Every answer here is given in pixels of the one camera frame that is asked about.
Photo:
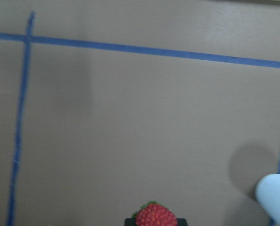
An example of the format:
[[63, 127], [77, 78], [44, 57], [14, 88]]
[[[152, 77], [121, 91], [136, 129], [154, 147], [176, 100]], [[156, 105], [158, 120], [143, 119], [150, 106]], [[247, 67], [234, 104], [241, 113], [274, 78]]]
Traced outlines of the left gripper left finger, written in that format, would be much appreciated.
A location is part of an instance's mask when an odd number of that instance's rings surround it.
[[124, 220], [124, 226], [136, 226], [136, 219], [135, 218], [126, 218]]

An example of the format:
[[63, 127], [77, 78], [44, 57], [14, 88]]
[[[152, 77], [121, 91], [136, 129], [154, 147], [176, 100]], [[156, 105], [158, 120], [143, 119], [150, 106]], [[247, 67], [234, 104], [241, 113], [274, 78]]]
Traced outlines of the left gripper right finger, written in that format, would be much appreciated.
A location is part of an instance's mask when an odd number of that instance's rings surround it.
[[187, 226], [187, 220], [184, 218], [177, 219], [177, 226]]

